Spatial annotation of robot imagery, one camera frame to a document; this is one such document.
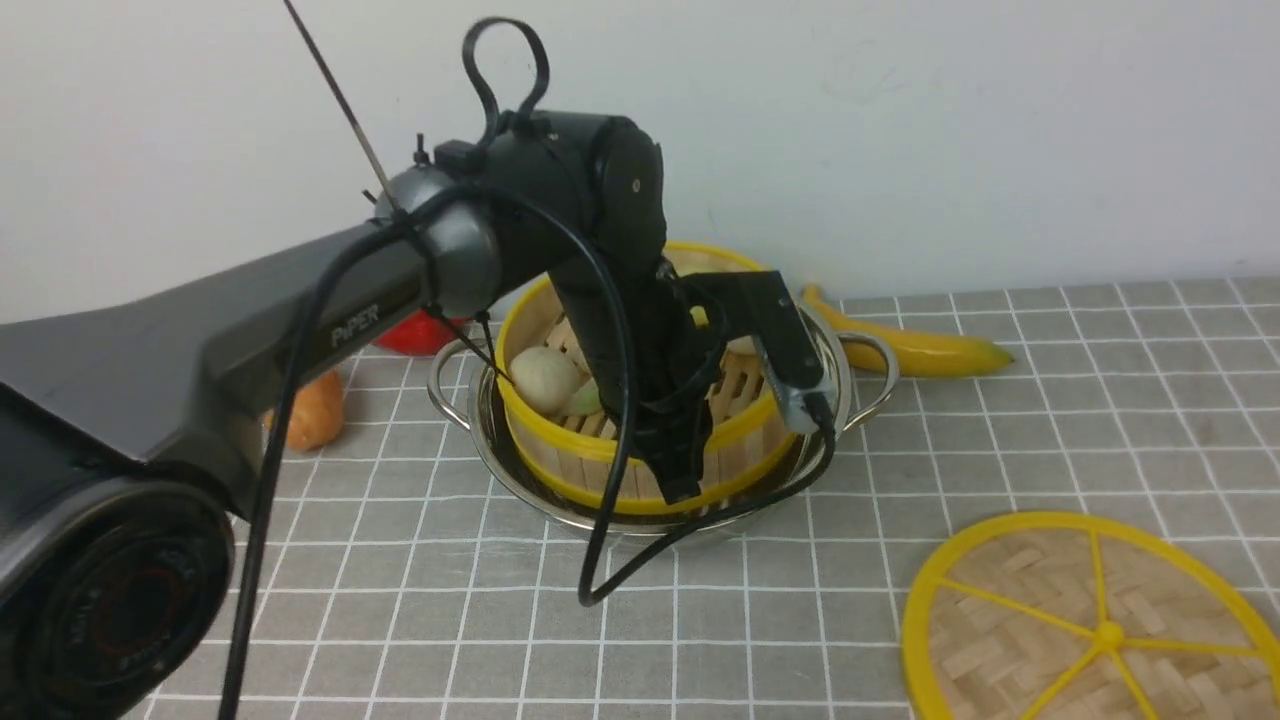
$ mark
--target red pepper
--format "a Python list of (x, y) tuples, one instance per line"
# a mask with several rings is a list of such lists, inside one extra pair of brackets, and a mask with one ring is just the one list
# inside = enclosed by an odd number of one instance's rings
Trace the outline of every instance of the red pepper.
[[(467, 320), (458, 318), (451, 322), (461, 328)], [(401, 355), (435, 355), (456, 337), (444, 323), (417, 310), (375, 340), (374, 345)]]

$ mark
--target banana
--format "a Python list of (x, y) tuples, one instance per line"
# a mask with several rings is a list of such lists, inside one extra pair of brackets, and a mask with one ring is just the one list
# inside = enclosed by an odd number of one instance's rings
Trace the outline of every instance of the banana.
[[(963, 378), (969, 375), (987, 375), (1006, 368), (1014, 361), (1012, 355), (986, 338), (901, 331), (855, 320), (828, 305), (822, 299), (822, 291), (815, 284), (806, 284), (800, 297), (817, 310), (836, 332), (860, 332), (887, 342), (897, 355), (897, 363), (904, 377)], [(884, 361), (879, 354), (865, 345), (846, 342), (845, 356), (852, 368), (877, 373), (884, 372)]]

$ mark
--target pot handle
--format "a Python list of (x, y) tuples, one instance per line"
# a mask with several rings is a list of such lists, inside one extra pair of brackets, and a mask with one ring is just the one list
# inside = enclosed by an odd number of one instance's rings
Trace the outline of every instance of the pot handle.
[(842, 430), (849, 432), (867, 420), (870, 420), (884, 409), (884, 404), (888, 402), (890, 396), (893, 395), (893, 388), (897, 387), (897, 382), (901, 379), (902, 372), (897, 364), (897, 355), (893, 354), (893, 348), (890, 347), (890, 345), (883, 340), (852, 331), (838, 332), (836, 336), (840, 338), (840, 342), (856, 342), (859, 345), (865, 345), (874, 350), (881, 359), (884, 360), (884, 384), (881, 386), (879, 396), (877, 396), (869, 405), (855, 410), (849, 416), (849, 420), (845, 423), (845, 429)]
[(466, 413), (451, 405), (449, 401), (444, 398), (444, 391), (440, 388), (440, 373), (444, 372), (444, 365), (448, 364), (451, 357), (463, 350), (466, 350), (466, 346), (462, 345), (462, 341), (454, 340), (435, 354), (435, 357), (431, 359), (431, 370), (426, 374), (426, 396), (431, 398), (431, 405), (434, 405), (442, 415), (453, 420), (453, 424), (463, 430), (471, 432), (471, 420), (467, 419)]

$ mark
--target table surface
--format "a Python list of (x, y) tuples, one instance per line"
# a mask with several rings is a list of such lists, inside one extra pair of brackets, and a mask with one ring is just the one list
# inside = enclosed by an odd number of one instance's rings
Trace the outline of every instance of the table surface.
[[(812, 492), (745, 537), (660, 557), (591, 610), (573, 592), (582, 542), (436, 414), (430, 360), (349, 360), (347, 432), (284, 465), (241, 716), (905, 720), (897, 639), (916, 569), (1012, 510), (1170, 538), (1276, 626), (1280, 278), (844, 309), (991, 337), (1018, 361), (905, 380)], [(475, 364), (447, 377), (461, 386)], [(856, 384), (865, 400), (878, 379)], [(233, 610), (234, 594), (131, 717), (214, 716)]]

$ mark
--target robotic arm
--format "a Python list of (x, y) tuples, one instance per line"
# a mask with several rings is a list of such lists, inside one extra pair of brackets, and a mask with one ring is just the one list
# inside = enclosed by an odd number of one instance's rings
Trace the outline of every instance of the robotic arm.
[[(494, 22), (463, 50), (484, 137), (434, 158), (420, 138), (369, 220), (136, 302), (0, 327), (0, 716), (114, 716), (172, 673), (230, 584), (227, 512), (266, 516), (262, 413), (420, 307), (471, 316), (548, 273), (616, 423), (634, 388), (631, 447), (669, 503), (700, 492), (728, 340), (753, 336), (791, 429), (818, 429), (812, 398), (833, 391), (781, 275), (678, 278), (658, 145), (627, 118), (535, 110), (545, 54), (522, 23), (539, 83), (498, 114), (470, 50)], [(440, 205), (452, 195), (466, 199)], [(297, 347), (319, 278), (378, 240)]]

